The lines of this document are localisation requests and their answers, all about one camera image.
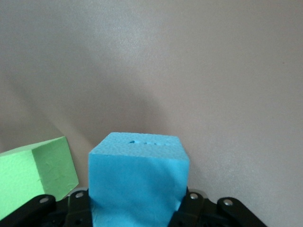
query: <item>foam cube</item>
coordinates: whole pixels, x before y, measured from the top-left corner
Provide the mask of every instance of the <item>foam cube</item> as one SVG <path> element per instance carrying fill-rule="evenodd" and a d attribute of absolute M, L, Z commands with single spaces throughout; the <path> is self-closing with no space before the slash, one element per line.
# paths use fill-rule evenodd
<path fill-rule="evenodd" d="M 40 194 L 61 200 L 78 184 L 65 137 L 0 154 L 0 220 Z"/>
<path fill-rule="evenodd" d="M 166 227 L 186 194 L 178 137 L 113 132 L 89 153 L 95 227 Z"/>

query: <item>green block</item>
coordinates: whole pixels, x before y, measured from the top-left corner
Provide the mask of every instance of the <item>green block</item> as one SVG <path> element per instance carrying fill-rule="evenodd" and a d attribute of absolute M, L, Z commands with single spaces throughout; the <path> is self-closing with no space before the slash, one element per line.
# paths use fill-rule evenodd
<path fill-rule="evenodd" d="M 40 194 L 59 201 L 78 185 L 65 137 L 0 154 L 0 220 Z"/>

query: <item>blue block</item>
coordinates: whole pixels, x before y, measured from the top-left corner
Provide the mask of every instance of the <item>blue block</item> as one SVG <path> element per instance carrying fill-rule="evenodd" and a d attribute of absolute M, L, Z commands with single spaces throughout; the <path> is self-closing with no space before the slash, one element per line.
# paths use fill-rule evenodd
<path fill-rule="evenodd" d="M 186 193 L 178 137 L 113 132 L 89 153 L 94 227 L 166 227 Z"/>

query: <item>top face of blue cube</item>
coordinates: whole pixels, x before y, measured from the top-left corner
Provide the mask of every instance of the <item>top face of blue cube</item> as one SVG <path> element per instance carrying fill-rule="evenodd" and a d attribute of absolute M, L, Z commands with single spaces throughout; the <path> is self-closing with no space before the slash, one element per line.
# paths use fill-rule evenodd
<path fill-rule="evenodd" d="M 188 160 L 178 137 L 130 132 L 112 132 L 91 154 Z"/>

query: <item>silver screw head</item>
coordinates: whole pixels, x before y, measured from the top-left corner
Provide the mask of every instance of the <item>silver screw head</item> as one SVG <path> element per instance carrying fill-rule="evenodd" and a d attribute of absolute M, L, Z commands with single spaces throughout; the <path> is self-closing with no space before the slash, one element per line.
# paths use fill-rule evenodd
<path fill-rule="evenodd" d="M 84 194 L 83 194 L 83 192 L 79 192 L 79 193 L 77 193 L 76 195 L 75 195 L 75 197 L 76 198 L 80 198 L 80 197 L 82 197 Z"/>
<path fill-rule="evenodd" d="M 226 206 L 232 206 L 232 205 L 233 205 L 233 202 L 232 202 L 230 199 L 225 199 L 225 200 L 223 200 L 223 203 L 224 203 Z"/>
<path fill-rule="evenodd" d="M 190 198 L 191 198 L 192 200 L 196 200 L 196 199 L 199 198 L 198 195 L 197 195 L 196 193 L 191 193 L 189 196 L 190 196 Z"/>
<path fill-rule="evenodd" d="M 45 203 L 47 201 L 49 201 L 48 197 L 44 197 L 44 198 L 40 199 L 39 203 Z"/>

